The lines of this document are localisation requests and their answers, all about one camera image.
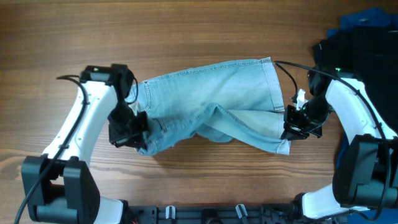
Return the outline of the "light blue denim shorts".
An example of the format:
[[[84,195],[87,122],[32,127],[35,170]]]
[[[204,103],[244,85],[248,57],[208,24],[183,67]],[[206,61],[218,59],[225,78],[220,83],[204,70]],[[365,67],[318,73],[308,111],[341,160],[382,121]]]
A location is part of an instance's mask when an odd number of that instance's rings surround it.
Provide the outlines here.
[[[288,155],[282,139],[284,102],[271,58],[233,60],[189,68],[133,86],[128,101],[144,111],[146,148],[153,156],[194,135],[212,142],[237,139],[266,152]]]

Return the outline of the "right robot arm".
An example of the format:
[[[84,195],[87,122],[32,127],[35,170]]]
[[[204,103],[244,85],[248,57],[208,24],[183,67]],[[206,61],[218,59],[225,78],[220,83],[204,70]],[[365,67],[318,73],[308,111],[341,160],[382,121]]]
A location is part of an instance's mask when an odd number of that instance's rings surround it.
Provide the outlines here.
[[[343,126],[348,147],[336,161],[333,181],[326,187],[299,194],[290,203],[289,221],[324,222],[349,214],[376,221],[385,208],[397,208],[396,173],[392,157],[397,134],[382,120],[369,100],[364,83],[355,78],[306,68],[313,98],[296,90],[286,108],[282,139],[322,136],[322,126],[334,111]]]

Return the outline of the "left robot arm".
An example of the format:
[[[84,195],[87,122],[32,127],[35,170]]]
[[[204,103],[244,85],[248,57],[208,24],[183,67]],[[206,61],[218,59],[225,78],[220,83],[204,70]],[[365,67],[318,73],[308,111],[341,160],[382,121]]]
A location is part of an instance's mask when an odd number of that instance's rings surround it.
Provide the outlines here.
[[[133,112],[126,98],[138,82],[127,65],[89,65],[79,75],[63,75],[78,86],[76,100],[54,140],[41,156],[27,156],[21,167],[24,210],[44,223],[137,223],[125,200],[102,197],[89,163],[98,136],[108,124],[115,147],[145,149],[145,112]]]

